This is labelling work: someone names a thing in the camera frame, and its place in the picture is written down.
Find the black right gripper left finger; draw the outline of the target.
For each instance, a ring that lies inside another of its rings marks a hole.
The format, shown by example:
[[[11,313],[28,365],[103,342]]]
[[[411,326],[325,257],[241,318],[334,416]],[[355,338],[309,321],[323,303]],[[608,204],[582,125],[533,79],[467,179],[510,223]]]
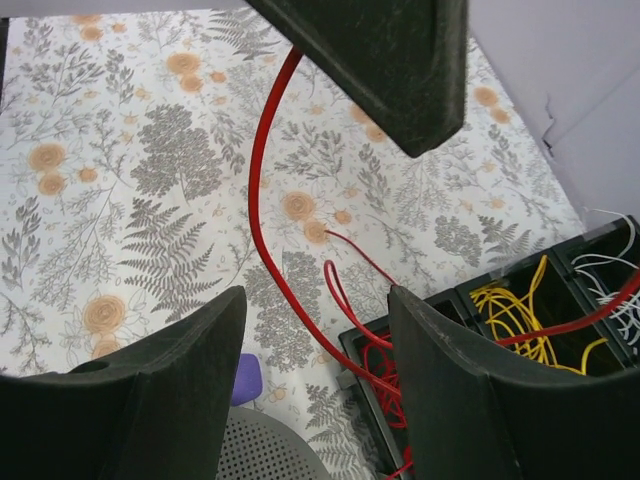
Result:
[[[66,373],[1,380],[5,479],[212,479],[243,343],[234,286]]]

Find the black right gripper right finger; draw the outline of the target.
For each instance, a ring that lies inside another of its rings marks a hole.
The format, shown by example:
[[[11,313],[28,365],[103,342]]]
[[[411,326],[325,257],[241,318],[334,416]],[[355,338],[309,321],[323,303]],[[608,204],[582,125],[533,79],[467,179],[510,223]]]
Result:
[[[409,290],[388,296],[418,479],[635,479],[639,372],[580,376],[519,356]]]

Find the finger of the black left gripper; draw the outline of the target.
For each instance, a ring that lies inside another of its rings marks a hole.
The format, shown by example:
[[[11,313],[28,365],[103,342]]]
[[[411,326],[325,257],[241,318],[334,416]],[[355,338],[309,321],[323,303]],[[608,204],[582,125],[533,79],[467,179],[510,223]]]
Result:
[[[252,0],[408,156],[465,118],[466,0]]]

